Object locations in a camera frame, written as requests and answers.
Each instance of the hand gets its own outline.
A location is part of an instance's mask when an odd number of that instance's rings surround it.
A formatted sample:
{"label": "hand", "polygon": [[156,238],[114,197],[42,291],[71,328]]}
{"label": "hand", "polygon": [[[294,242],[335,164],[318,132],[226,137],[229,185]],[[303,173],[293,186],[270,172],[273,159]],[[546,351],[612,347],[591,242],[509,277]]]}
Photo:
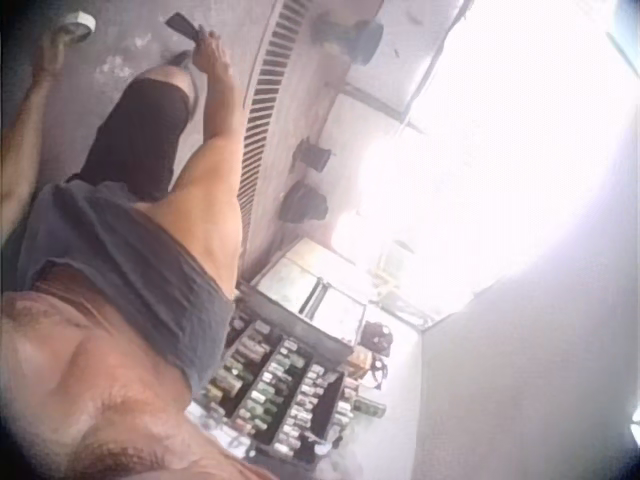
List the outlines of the hand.
{"label": "hand", "polygon": [[44,34],[33,64],[34,80],[53,79],[60,73],[68,40],[69,37],[60,31]]}
{"label": "hand", "polygon": [[193,64],[202,73],[218,78],[231,76],[229,52],[222,46],[220,37],[213,31],[207,33],[200,26],[199,41],[193,52]]}

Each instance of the vent grille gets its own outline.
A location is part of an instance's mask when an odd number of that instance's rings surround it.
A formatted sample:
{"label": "vent grille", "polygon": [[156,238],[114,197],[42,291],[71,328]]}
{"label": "vent grille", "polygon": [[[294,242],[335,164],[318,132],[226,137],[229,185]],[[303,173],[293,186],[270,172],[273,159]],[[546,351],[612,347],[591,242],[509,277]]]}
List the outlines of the vent grille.
{"label": "vent grille", "polygon": [[242,212],[243,248],[251,228],[251,212],[280,87],[291,52],[312,0],[285,0],[280,9],[255,82],[244,137],[244,157],[238,202]]}

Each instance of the liquor bottle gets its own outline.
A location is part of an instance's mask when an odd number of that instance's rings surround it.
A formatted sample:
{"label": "liquor bottle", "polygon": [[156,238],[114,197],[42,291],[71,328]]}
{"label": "liquor bottle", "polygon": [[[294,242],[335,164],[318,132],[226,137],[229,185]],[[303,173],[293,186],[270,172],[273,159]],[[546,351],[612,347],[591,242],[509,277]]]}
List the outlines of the liquor bottle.
{"label": "liquor bottle", "polygon": [[227,392],[231,398],[235,397],[238,390],[242,388],[242,380],[234,377],[226,370],[218,370],[213,377],[214,385],[221,389],[223,392]]}
{"label": "liquor bottle", "polygon": [[246,369],[244,368],[232,368],[227,364],[225,364],[223,366],[223,368],[231,373],[234,377],[238,377],[240,380],[242,380],[243,383],[251,383],[253,382],[253,375],[251,375],[251,373],[249,373]]}
{"label": "liquor bottle", "polygon": [[260,420],[259,418],[254,418],[253,419],[253,426],[256,427],[257,430],[260,431],[265,431],[269,425],[267,425],[266,423],[264,423],[262,420]]}
{"label": "liquor bottle", "polygon": [[297,353],[292,353],[289,356],[289,361],[291,362],[291,365],[293,365],[298,370],[302,370],[307,363],[306,360]]}
{"label": "liquor bottle", "polygon": [[302,442],[300,442],[300,440],[298,440],[297,438],[291,438],[283,434],[278,435],[278,443],[282,443],[283,445],[286,445],[294,451],[298,450],[300,448],[300,445],[302,445]]}
{"label": "liquor bottle", "polygon": [[273,403],[265,403],[262,407],[266,413],[271,415],[275,415],[278,412],[278,407],[276,407]]}
{"label": "liquor bottle", "polygon": [[220,400],[222,400],[222,397],[224,396],[222,391],[219,388],[216,388],[215,385],[208,384],[205,390],[207,398],[214,403],[220,403]]}
{"label": "liquor bottle", "polygon": [[262,360],[262,354],[259,351],[253,351],[250,348],[248,348],[246,345],[239,343],[236,346],[235,349],[235,353],[239,353],[240,355],[244,356],[245,358],[249,359],[250,361],[252,361],[253,363],[260,363],[260,360]]}
{"label": "liquor bottle", "polygon": [[258,415],[255,418],[266,423],[267,425],[271,425],[271,422],[273,422],[273,417],[271,415],[262,414]]}
{"label": "liquor bottle", "polygon": [[233,328],[234,330],[241,331],[245,326],[246,323],[244,323],[240,317],[234,316],[231,320],[231,328]]}
{"label": "liquor bottle", "polygon": [[324,368],[322,368],[320,365],[318,365],[317,363],[314,363],[313,365],[311,365],[311,367],[309,368],[309,371],[313,372],[313,373],[317,373],[318,375],[322,375],[324,373]]}
{"label": "liquor bottle", "polygon": [[264,408],[262,405],[252,401],[247,400],[244,406],[245,410],[247,410],[252,416],[262,415],[264,413]]}
{"label": "liquor bottle", "polygon": [[305,395],[315,395],[316,389],[314,387],[309,387],[307,385],[302,385],[300,387],[300,391]]}
{"label": "liquor bottle", "polygon": [[282,455],[284,455],[286,457],[290,457],[290,456],[293,455],[293,451],[289,447],[287,447],[286,445],[283,445],[282,443],[279,443],[279,442],[276,442],[276,443],[273,444],[273,449],[276,452],[278,452],[278,453],[280,453],[280,454],[282,454]]}
{"label": "liquor bottle", "polygon": [[276,394],[276,389],[273,386],[267,385],[264,382],[258,382],[258,384],[256,385],[256,390],[265,396],[271,396]]}
{"label": "liquor bottle", "polygon": [[243,420],[241,418],[236,418],[235,421],[233,422],[233,425],[236,428],[236,430],[246,435],[251,435],[253,433],[253,425],[251,425],[246,420]]}
{"label": "liquor bottle", "polygon": [[292,352],[295,352],[298,349],[298,344],[293,340],[285,340],[282,346],[288,348]]}
{"label": "liquor bottle", "polygon": [[271,331],[271,327],[261,320],[256,321],[254,327],[258,332],[262,333],[263,335],[268,335],[269,332]]}
{"label": "liquor bottle", "polygon": [[261,394],[260,392],[257,392],[255,390],[252,390],[251,393],[249,394],[249,397],[251,398],[251,400],[263,404],[264,402],[267,401],[267,397],[263,394]]}

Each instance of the bright window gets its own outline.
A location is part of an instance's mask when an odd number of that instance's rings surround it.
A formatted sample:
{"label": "bright window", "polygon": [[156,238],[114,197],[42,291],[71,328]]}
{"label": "bright window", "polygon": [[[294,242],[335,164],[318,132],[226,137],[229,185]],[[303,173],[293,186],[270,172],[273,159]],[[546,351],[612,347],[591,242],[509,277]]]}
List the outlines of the bright window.
{"label": "bright window", "polygon": [[360,212],[416,258],[401,291],[436,318],[534,261],[584,213],[637,78],[570,1],[476,0],[411,120],[376,145]]}

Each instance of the bottle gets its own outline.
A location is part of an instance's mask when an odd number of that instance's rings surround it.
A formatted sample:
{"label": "bottle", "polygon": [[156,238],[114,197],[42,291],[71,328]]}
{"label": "bottle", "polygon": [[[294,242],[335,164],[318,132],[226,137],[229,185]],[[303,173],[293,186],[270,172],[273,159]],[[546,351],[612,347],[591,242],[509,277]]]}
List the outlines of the bottle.
{"label": "bottle", "polygon": [[243,344],[238,344],[236,346],[235,352],[240,353],[242,356],[248,358],[253,363],[260,363],[260,360],[262,360],[262,354],[259,351],[253,351]]}
{"label": "bottle", "polygon": [[293,452],[291,451],[291,449],[289,447],[287,447],[286,445],[283,445],[283,444],[281,444],[279,442],[276,442],[276,443],[273,444],[273,449],[276,452],[278,452],[278,453],[280,453],[280,454],[282,454],[282,455],[284,455],[286,457],[290,457],[290,456],[293,455]]}
{"label": "bottle", "polygon": [[258,420],[266,423],[267,425],[270,425],[271,422],[273,422],[273,417],[271,415],[267,415],[267,414],[258,415],[255,418],[257,418]]}
{"label": "bottle", "polygon": [[254,400],[258,403],[264,403],[267,401],[267,397],[264,396],[263,394],[261,394],[260,392],[256,392],[255,390],[253,390],[250,394],[249,394],[251,400]]}
{"label": "bottle", "polygon": [[215,386],[227,392],[231,398],[235,397],[238,390],[242,388],[242,381],[226,370],[218,370],[215,377],[213,377],[213,381]]}
{"label": "bottle", "polygon": [[264,408],[261,405],[255,403],[254,401],[247,400],[244,406],[245,410],[247,410],[252,416],[259,416],[264,413]]}
{"label": "bottle", "polygon": [[292,340],[285,340],[282,346],[288,348],[292,352],[295,352],[298,349],[298,344]]}
{"label": "bottle", "polygon": [[267,429],[267,427],[269,427],[269,425],[267,425],[266,423],[264,423],[262,420],[260,420],[259,418],[254,418],[253,419],[253,425],[256,427],[256,429],[260,430],[260,431],[264,431]]}
{"label": "bottle", "polygon": [[257,320],[254,327],[258,332],[262,333],[263,335],[268,335],[269,332],[271,331],[271,327],[266,323],[264,323],[262,320]]}
{"label": "bottle", "polygon": [[309,370],[318,375],[322,375],[324,373],[324,368],[318,365],[317,363],[314,363],[313,365],[311,365],[311,368],[309,368]]}
{"label": "bottle", "polygon": [[243,383],[253,382],[253,375],[247,372],[244,368],[238,370],[237,368],[230,368],[227,365],[225,365],[223,368],[234,377],[238,377],[240,380],[242,380]]}
{"label": "bottle", "polygon": [[307,363],[306,360],[296,353],[292,353],[289,356],[289,360],[291,361],[291,365],[293,365],[298,370],[302,370],[304,365]]}
{"label": "bottle", "polygon": [[216,388],[215,385],[207,385],[206,387],[206,395],[214,403],[220,403],[224,394],[220,391],[220,389]]}
{"label": "bottle", "polygon": [[240,319],[240,317],[233,317],[231,320],[231,328],[234,330],[243,330],[246,324]]}
{"label": "bottle", "polygon": [[309,387],[307,385],[302,385],[300,387],[300,392],[304,393],[305,395],[315,395],[316,389],[314,387]]}
{"label": "bottle", "polygon": [[270,413],[271,415],[275,415],[278,412],[278,407],[276,407],[273,403],[265,403],[262,407],[265,413]]}
{"label": "bottle", "polygon": [[261,394],[265,395],[267,398],[270,397],[271,395],[276,394],[276,389],[271,385],[267,385],[264,382],[258,382],[258,384],[256,385],[256,390]]}

